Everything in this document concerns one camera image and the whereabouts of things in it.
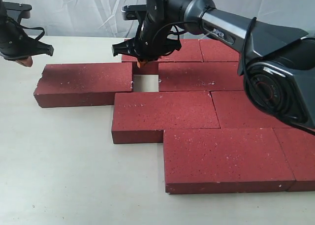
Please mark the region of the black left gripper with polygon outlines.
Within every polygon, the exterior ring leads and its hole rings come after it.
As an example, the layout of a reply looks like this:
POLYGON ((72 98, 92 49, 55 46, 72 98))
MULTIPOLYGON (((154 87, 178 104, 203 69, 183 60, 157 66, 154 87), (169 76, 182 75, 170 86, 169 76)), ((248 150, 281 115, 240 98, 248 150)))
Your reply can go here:
POLYGON ((4 1, 0 0, 0 56, 7 61, 16 62, 25 67, 33 65, 32 57, 36 55, 49 55, 54 53, 54 47, 40 41, 45 35, 43 27, 33 27, 30 30, 41 31, 36 37, 30 37, 28 30, 21 22, 17 22, 7 15, 4 1))

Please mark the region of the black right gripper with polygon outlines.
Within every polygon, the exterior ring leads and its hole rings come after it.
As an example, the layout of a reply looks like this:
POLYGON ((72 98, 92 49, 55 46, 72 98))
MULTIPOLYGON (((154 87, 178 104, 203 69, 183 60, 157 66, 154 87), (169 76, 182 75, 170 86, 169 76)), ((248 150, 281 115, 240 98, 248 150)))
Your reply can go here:
POLYGON ((161 56, 168 56, 181 49, 178 38, 168 38, 173 25, 165 16, 163 5, 146 6, 146 16, 139 22, 135 37, 112 45, 114 56, 122 54, 135 57, 138 59, 138 68, 143 68, 148 62, 156 61, 161 56))

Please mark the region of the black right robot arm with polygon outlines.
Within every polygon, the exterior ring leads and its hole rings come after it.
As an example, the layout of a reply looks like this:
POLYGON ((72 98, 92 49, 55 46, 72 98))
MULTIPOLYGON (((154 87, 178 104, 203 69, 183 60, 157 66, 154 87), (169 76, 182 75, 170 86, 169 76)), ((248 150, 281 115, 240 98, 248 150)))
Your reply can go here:
POLYGON ((314 134, 315 39, 307 31, 225 12, 213 0, 146 0, 122 14, 139 25, 134 38, 112 46, 114 56, 144 66, 180 50, 181 34, 203 34, 239 54, 237 73, 257 109, 314 134))

